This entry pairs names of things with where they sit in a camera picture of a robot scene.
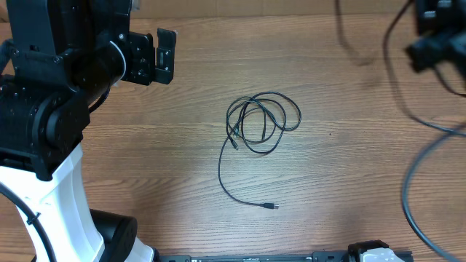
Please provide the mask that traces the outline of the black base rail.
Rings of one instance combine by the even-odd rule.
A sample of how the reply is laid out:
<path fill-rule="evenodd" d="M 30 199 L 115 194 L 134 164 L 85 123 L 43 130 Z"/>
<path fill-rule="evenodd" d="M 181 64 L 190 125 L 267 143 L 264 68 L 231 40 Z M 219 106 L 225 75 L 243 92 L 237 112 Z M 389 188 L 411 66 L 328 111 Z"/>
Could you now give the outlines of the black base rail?
<path fill-rule="evenodd" d="M 321 250 L 294 255 L 160 255 L 161 262 L 414 262 L 411 251 L 393 251 L 381 240 L 357 242 L 346 250 Z"/>

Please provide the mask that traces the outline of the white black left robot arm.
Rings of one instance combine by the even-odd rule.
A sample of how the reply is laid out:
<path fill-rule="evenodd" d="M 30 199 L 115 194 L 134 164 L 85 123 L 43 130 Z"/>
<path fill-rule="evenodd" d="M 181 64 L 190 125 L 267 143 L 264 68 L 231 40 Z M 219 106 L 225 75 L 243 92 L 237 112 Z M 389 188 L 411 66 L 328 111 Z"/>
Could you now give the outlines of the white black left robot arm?
<path fill-rule="evenodd" d="M 177 33 L 130 30 L 128 0 L 11 0 L 1 44 L 1 193 L 35 261 L 158 261 L 137 220 L 93 210 L 82 179 L 92 112 L 120 81 L 169 84 Z"/>

